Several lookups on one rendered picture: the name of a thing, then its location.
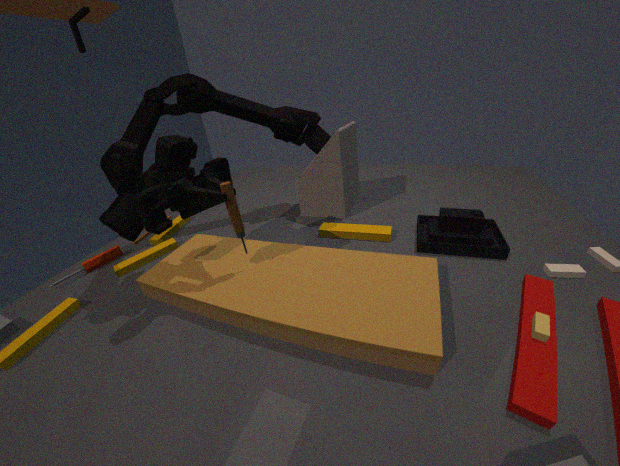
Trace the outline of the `beige flat bar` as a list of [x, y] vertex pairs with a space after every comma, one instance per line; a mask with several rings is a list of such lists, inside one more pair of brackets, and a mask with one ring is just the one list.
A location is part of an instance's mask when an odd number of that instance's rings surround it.
[[549, 264], [543, 265], [543, 271], [548, 277], [584, 278], [586, 271], [579, 264]]
[[610, 255], [604, 249], [600, 247], [589, 247], [587, 254], [595, 258], [598, 262], [602, 263], [607, 269], [612, 272], [620, 272], [620, 261]]

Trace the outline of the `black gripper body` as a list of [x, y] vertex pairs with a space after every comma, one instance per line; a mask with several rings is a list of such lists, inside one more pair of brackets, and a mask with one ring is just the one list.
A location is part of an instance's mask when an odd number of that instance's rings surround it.
[[[228, 160], [224, 157], [218, 157], [215, 160], [204, 164], [204, 167], [212, 166], [218, 180], [231, 182], [231, 172]], [[173, 226], [172, 220], [168, 219], [164, 210], [170, 207], [171, 211], [179, 211], [172, 193], [172, 183], [186, 177], [193, 185], [204, 188], [201, 174], [194, 177], [191, 170], [181, 173], [172, 172], [169, 176], [169, 182], [164, 182], [151, 177], [149, 188], [135, 194], [134, 206], [142, 222], [143, 228], [147, 232], [161, 234], [169, 227]], [[233, 184], [232, 184], [233, 186]]]

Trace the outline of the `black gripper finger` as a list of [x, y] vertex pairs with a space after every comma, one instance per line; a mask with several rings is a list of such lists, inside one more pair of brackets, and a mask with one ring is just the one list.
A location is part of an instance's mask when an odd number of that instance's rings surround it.
[[225, 193], [197, 187], [186, 177], [172, 183], [171, 187], [182, 219], [227, 201]]
[[200, 176], [203, 181], [203, 185], [205, 189], [209, 189], [213, 191], [217, 190], [217, 191], [222, 192], [220, 188], [220, 184], [222, 184], [223, 182], [217, 179], [216, 173], [214, 169], [212, 168], [212, 166], [208, 166], [208, 167], [201, 169], [200, 173], [201, 173]]

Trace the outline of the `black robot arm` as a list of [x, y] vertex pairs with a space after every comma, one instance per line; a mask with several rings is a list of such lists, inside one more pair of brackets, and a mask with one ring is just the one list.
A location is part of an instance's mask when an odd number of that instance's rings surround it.
[[[164, 103], [164, 99], [175, 91], [177, 103]], [[209, 111], [269, 127], [274, 138], [298, 146], [305, 143], [316, 155], [331, 138], [318, 125], [322, 119], [318, 113], [288, 106], [265, 106], [216, 90], [206, 79], [194, 74], [169, 77], [158, 87], [145, 91], [121, 140], [102, 155], [100, 167], [118, 197], [99, 217], [100, 222], [129, 241], [134, 242], [139, 237], [143, 226], [134, 206], [135, 194], [149, 188], [153, 176], [169, 182], [172, 172], [191, 170], [195, 175], [195, 168], [189, 166], [196, 158], [198, 145], [191, 137], [180, 135], [158, 138], [156, 164], [143, 171], [144, 151], [160, 117]]]

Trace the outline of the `red-handled awl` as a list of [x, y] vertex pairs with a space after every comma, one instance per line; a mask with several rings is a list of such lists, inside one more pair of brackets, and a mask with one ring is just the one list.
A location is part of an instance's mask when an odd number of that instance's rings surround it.
[[111, 249], [104, 251], [103, 253], [100, 253], [97, 256], [92, 257], [89, 260], [86, 260], [82, 263], [83, 269], [79, 269], [78, 271], [76, 271], [75, 273], [70, 274], [69, 276], [66, 276], [64, 279], [61, 279], [59, 281], [56, 281], [54, 284], [52, 284], [50, 287], [57, 285], [60, 282], [63, 282], [64, 280], [67, 280], [69, 277], [74, 276], [75, 274], [78, 274], [81, 271], [86, 271], [87, 274], [92, 271], [94, 271], [95, 269], [98, 269], [100, 267], [102, 267], [103, 265], [108, 264], [109, 262], [111, 262], [112, 260], [116, 260], [118, 257], [124, 255], [120, 249], [120, 247], [118, 245], [112, 247]]

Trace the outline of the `tan wooden floor panel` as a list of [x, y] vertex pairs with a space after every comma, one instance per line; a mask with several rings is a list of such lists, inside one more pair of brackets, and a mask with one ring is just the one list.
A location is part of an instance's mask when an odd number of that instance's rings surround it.
[[311, 349], [435, 375], [436, 258], [197, 234], [136, 279], [143, 294]]

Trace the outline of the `red flat bar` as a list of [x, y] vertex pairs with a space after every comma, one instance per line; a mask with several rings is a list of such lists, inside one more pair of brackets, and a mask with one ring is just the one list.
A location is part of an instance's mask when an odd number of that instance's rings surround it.
[[620, 466], [620, 302], [602, 297], [597, 308], [608, 368]]
[[546, 429], [557, 423], [557, 337], [553, 281], [525, 274], [506, 410]]

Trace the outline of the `yellow flat bar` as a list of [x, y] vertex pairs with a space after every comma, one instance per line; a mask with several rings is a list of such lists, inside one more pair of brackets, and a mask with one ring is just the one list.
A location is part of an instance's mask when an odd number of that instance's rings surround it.
[[122, 277], [126, 273], [132, 272], [136, 268], [140, 268], [144, 264], [159, 258], [164, 254], [168, 254], [174, 249], [179, 248], [178, 243], [172, 238], [145, 250], [134, 257], [130, 257], [124, 262], [120, 262], [114, 266], [114, 272], [118, 277]]
[[390, 242], [392, 226], [325, 223], [319, 228], [319, 237], [360, 239]]
[[22, 356], [24, 357], [29, 350], [41, 342], [41, 340], [49, 335], [81, 306], [82, 304], [80, 301], [75, 298], [67, 298], [60, 303], [59, 306], [40, 319], [40, 321], [35, 323], [24, 332], [24, 334], [20, 335], [20, 337], [16, 338], [16, 340], [5, 347], [5, 349], [0, 351], [0, 368], [7, 371], [8, 368], [19, 361]]
[[181, 216], [179, 215], [177, 218], [175, 218], [172, 221], [173, 222], [173, 226], [169, 227], [167, 230], [165, 230], [163, 233], [161, 233], [159, 235], [155, 234], [154, 237], [149, 239], [150, 244], [151, 245], [158, 245], [158, 244], [162, 243], [163, 241], [168, 240], [168, 238], [170, 238], [181, 226], [183, 226], [189, 220], [191, 220], [190, 217], [187, 218], [187, 219], [182, 219]]

